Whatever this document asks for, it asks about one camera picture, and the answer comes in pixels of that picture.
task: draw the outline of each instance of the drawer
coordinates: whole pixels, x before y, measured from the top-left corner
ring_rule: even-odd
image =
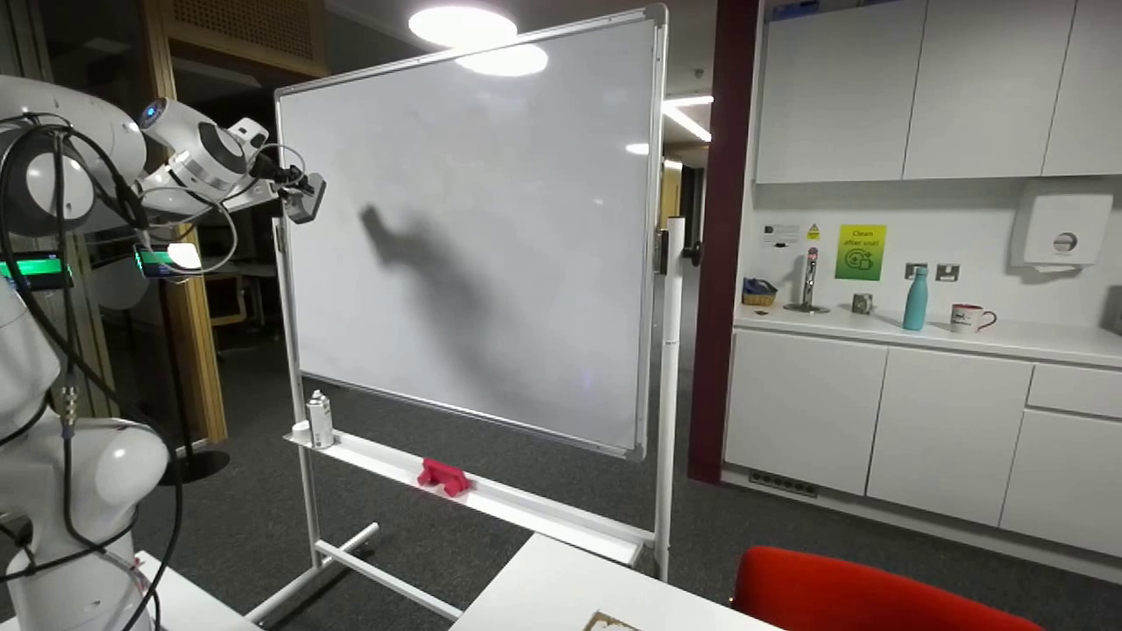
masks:
[[[1027,408],[1122,416],[1122,373],[1038,363]]]

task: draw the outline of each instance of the white cabinet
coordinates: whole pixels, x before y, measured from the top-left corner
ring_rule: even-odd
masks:
[[[861,495],[882,346],[736,328],[725,463]]]
[[[928,0],[905,179],[1038,174],[1069,22],[1074,0]]]
[[[1044,174],[1122,173],[1122,2],[1081,0]]]
[[[997,527],[1027,381],[1027,361],[891,349],[868,495]]]
[[[927,0],[768,24],[757,181],[902,179]]]
[[[1027,411],[1004,527],[1122,554],[1122,424]]]

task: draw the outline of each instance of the paper towel dispenser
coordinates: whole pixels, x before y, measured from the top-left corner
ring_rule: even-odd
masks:
[[[1013,229],[1013,266],[1089,266],[1111,219],[1107,194],[1027,195]]]

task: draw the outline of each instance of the yellow sign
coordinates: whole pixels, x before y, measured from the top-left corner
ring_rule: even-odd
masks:
[[[837,281],[880,281],[888,224],[843,224]]]

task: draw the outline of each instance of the whiteboard stand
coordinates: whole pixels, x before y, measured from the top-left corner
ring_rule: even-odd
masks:
[[[430,498],[445,498],[452,506],[484,510],[492,520],[566,541],[573,548],[593,550],[598,556],[609,556],[617,563],[636,563],[643,550],[651,548],[651,556],[660,562],[664,581],[671,581],[671,521],[674,521],[674,444],[677,444],[677,363],[680,363],[680,288],[684,288],[684,219],[667,224],[667,273],[664,273],[664,328],[660,328],[660,444],[655,455],[655,530],[636,530],[628,521],[612,521],[489,478],[473,478],[473,491],[460,498],[445,498],[434,486],[421,486],[421,455],[399,451],[380,440],[369,440],[361,433],[337,431],[337,444],[314,448],[306,419],[306,380],[299,373],[299,344],[293,344],[293,306],[290,306],[290,277],[289,277],[289,244],[279,217],[275,219],[275,250],[278,250],[278,269],[279,269],[279,309],[284,309],[284,346],[289,346],[289,389],[290,389],[290,413],[293,429],[289,440],[299,448],[299,478],[303,478],[303,506],[306,506],[306,530],[310,530],[310,568],[278,589],[269,599],[263,599],[248,621],[263,624],[278,617],[278,609],[306,602],[314,586],[325,586],[337,570],[355,570],[361,577],[380,581],[382,589],[445,617],[460,621],[464,609],[361,562],[355,550],[380,534],[380,521],[365,527],[346,544],[331,544],[318,536],[318,510],[314,510],[314,486],[310,478],[310,451],[369,470],[374,478],[385,478],[402,486],[417,486]]]

